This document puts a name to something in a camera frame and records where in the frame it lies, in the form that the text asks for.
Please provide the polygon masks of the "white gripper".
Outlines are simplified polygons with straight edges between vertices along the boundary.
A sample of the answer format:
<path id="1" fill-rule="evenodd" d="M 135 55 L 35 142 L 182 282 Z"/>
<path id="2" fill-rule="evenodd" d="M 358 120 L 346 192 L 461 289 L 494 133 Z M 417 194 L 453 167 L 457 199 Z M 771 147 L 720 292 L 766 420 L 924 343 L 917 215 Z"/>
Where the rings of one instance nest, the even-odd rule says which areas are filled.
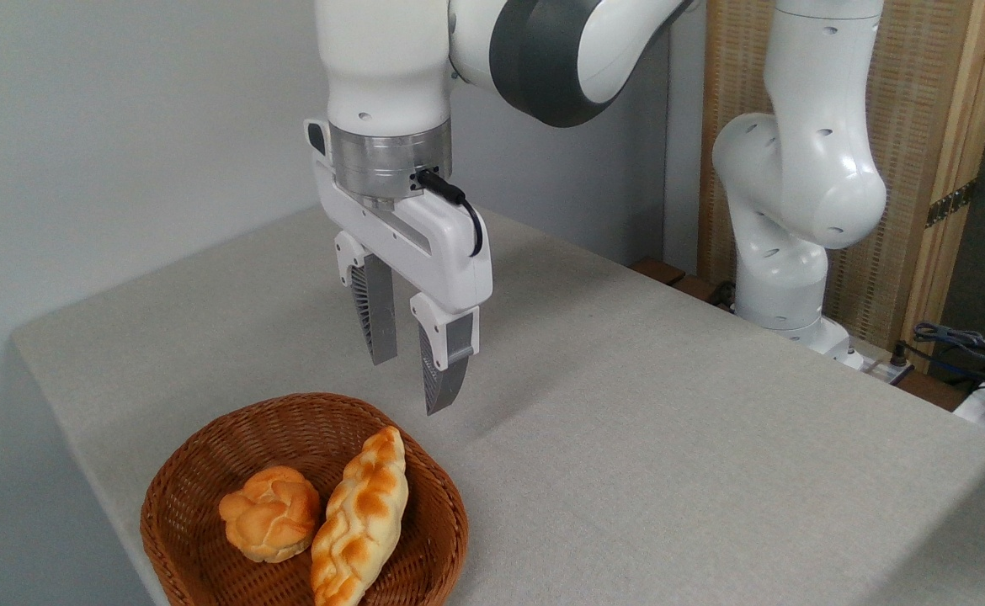
<path id="1" fill-rule="evenodd" d="M 394 199 L 389 210 L 348 191 L 343 162 L 328 148 L 333 139 L 327 123 L 307 120 L 305 128 L 321 205 L 342 230 L 334 239 L 339 276 L 353 296 L 373 364 L 397 356 L 391 268 L 423 292 L 412 296 L 409 307 L 418 322 L 431 416 L 455 401 L 468 360 L 480 352 L 478 306 L 493 291 L 489 245 L 474 256 L 473 215 L 428 189 Z"/>

